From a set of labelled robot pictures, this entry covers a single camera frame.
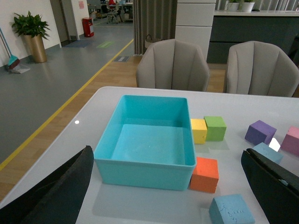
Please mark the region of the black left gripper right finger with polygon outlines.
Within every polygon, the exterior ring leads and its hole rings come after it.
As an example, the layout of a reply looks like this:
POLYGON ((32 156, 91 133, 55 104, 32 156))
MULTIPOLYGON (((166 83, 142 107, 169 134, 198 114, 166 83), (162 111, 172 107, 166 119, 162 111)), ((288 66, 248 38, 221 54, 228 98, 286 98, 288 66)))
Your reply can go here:
POLYGON ((299 222, 299 177, 256 150, 243 151, 241 165, 270 224, 299 222))

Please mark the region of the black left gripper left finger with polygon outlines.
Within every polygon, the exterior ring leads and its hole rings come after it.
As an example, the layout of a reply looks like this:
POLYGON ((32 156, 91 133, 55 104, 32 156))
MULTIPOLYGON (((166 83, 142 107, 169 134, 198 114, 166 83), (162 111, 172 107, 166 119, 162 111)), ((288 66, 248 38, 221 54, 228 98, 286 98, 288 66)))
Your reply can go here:
POLYGON ((30 190, 1 208, 2 224, 74 224, 86 195, 93 151, 86 146, 30 190))

